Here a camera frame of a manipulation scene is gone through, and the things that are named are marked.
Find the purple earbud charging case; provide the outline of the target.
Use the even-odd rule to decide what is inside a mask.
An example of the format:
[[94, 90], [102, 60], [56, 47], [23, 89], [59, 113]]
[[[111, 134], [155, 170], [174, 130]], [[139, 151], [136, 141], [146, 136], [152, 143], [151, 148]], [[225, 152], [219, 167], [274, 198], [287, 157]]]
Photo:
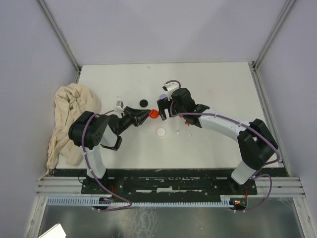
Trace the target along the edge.
[[160, 95], [159, 99], [162, 100], [162, 99], [165, 99], [166, 97], [167, 97], [166, 94], [162, 94], [162, 95]]

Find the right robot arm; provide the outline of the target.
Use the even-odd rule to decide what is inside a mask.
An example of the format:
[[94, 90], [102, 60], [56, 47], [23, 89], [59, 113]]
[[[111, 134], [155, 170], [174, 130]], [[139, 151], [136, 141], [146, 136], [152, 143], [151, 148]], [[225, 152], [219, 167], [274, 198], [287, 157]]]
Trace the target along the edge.
[[238, 143], [242, 161], [227, 182], [231, 193], [243, 191], [246, 181], [269, 165], [273, 155], [280, 159], [278, 145], [262, 120], [248, 122], [221, 115], [206, 105], [195, 103], [188, 89], [171, 82], [166, 83], [163, 90], [166, 96], [157, 101], [162, 120], [181, 116], [189, 125], [213, 130]]

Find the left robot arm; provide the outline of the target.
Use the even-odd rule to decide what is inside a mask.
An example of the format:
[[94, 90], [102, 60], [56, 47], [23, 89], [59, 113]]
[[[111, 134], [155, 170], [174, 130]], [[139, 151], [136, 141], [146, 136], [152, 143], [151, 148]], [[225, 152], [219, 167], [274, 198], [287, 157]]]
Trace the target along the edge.
[[125, 107], [121, 117], [85, 111], [70, 126], [68, 137], [82, 150], [87, 176], [94, 179], [92, 187], [98, 193], [105, 193], [109, 189], [109, 180], [104, 178], [106, 167], [100, 148], [118, 150], [122, 143], [121, 134], [130, 126], [141, 126], [149, 114], [150, 110], [131, 107]]

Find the orange earbud charging case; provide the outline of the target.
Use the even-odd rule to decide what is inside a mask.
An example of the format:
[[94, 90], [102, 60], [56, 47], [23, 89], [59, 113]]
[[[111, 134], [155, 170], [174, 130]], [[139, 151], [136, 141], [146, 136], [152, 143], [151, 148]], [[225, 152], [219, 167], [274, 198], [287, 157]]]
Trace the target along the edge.
[[155, 109], [152, 109], [150, 112], [149, 112], [149, 117], [152, 118], [152, 119], [157, 119], [159, 117], [159, 112]]

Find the black earbud charging case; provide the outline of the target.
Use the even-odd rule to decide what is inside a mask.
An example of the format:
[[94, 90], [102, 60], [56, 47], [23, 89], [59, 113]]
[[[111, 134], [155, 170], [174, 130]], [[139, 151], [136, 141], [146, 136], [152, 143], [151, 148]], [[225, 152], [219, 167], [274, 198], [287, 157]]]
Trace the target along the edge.
[[140, 100], [139, 102], [140, 107], [145, 108], [148, 106], [148, 101], [145, 99]]

